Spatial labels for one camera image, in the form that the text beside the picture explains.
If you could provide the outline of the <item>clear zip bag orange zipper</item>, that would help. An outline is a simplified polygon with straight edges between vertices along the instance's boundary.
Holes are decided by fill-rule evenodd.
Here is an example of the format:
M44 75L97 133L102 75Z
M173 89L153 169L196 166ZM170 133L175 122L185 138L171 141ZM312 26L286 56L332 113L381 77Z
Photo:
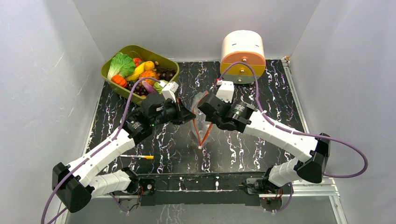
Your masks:
M195 114L195 119L190 121L190 127L192 134L197 139L198 149L202 150L205 142L208 140L212 123L206 121L206 115L198 109L199 102L203 99L204 96L208 94L208 91L199 92L195 95L192 105L191 111Z

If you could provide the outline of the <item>green toy lettuce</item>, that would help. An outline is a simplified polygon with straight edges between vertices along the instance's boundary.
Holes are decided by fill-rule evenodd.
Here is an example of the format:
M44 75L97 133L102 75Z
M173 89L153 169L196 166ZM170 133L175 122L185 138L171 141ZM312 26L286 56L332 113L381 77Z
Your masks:
M134 72L135 68L135 63L129 55L118 52L111 59L107 79L111 79L114 75L121 75L126 78Z

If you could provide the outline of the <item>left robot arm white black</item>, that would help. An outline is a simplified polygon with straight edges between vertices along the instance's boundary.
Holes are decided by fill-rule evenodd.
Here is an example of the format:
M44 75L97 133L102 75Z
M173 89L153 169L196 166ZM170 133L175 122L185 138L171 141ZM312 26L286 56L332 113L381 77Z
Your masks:
M183 125L195 117L180 99L149 94L105 141L68 165L59 163L54 166L53 191L71 213L82 210L93 198L115 191L136 195L143 190L151 194L153 191L148 190L147 185L154 185L155 181L139 177L129 168L107 175L99 173L114 159L149 137L156 125Z

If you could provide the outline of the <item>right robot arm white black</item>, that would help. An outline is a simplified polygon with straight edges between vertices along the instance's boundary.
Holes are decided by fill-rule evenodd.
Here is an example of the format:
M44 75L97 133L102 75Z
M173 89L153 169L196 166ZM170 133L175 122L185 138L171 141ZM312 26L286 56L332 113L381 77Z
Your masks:
M263 179L254 183L246 181L244 186L250 193L276 193L285 184L300 180L322 182L330 147L326 135L312 138L298 135L293 129L285 132L283 124L264 118L253 105L240 100L226 103L213 94L205 95L197 107L206 121L218 129L256 136L294 156L288 162L268 168Z

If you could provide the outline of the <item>orange toy pumpkin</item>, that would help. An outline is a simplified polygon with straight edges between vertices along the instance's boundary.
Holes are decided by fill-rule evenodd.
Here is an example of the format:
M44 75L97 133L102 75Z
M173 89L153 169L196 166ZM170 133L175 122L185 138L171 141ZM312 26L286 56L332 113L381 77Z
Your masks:
M111 78L111 81L116 83L117 85L123 87L123 88L125 88L127 86L126 79L123 76L121 76L121 75L114 75Z

